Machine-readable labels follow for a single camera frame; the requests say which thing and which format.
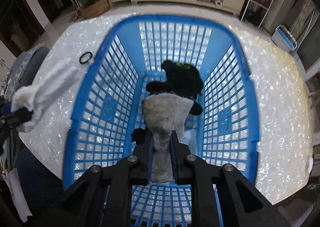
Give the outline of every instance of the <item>blue plastic basket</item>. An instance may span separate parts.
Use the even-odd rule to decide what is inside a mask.
[[[236,37],[213,21],[141,15],[110,30],[83,80],[66,145],[65,188],[90,166],[111,166],[133,152],[130,134],[145,126],[141,114],[141,100],[148,94],[145,86],[165,80],[160,65],[167,59],[195,65],[204,81],[198,98],[204,112],[186,120],[186,129],[196,129],[198,156],[213,165],[231,163],[254,183],[259,117]],[[190,186],[134,186],[132,223],[186,227],[191,223]]]

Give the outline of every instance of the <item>floor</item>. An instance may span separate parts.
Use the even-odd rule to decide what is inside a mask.
[[[45,33],[38,38],[38,40],[34,43],[37,44],[44,44],[46,47],[51,49],[54,43],[58,40],[58,38],[62,35],[62,33],[73,24],[73,22],[69,23],[69,18],[75,10],[73,7],[66,9],[62,12],[62,14],[50,25],[45,27]],[[188,15],[188,16],[195,16],[201,17],[205,19],[214,19],[219,22],[223,22],[226,24],[234,25],[240,29],[247,30],[260,36],[268,41],[270,41],[270,35],[262,30],[257,29],[255,26],[251,25],[250,23],[241,22],[238,17],[233,16],[232,14],[226,12],[220,12],[217,10],[205,8],[205,7],[198,7],[188,4],[170,4],[170,3],[141,3],[139,5],[128,5],[128,4],[120,4],[118,6],[113,7],[108,12],[104,13],[103,15],[118,15],[118,14],[125,14],[130,12],[146,12],[146,13],[170,13],[170,14],[179,14],[179,15]]]

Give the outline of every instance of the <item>white table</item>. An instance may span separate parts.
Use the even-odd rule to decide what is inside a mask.
[[[71,25],[51,49],[34,82],[39,82],[63,57],[74,58],[79,73],[84,75],[88,64],[79,64],[80,55],[86,51],[96,53],[110,28],[131,15],[135,13],[102,16]],[[293,58],[273,43],[224,25],[239,39],[255,82],[261,137],[256,188],[275,204],[305,186],[309,178],[307,164],[312,156],[313,130],[303,78]],[[20,133],[27,148],[59,178],[70,115],[81,81],[49,108],[30,134]]]

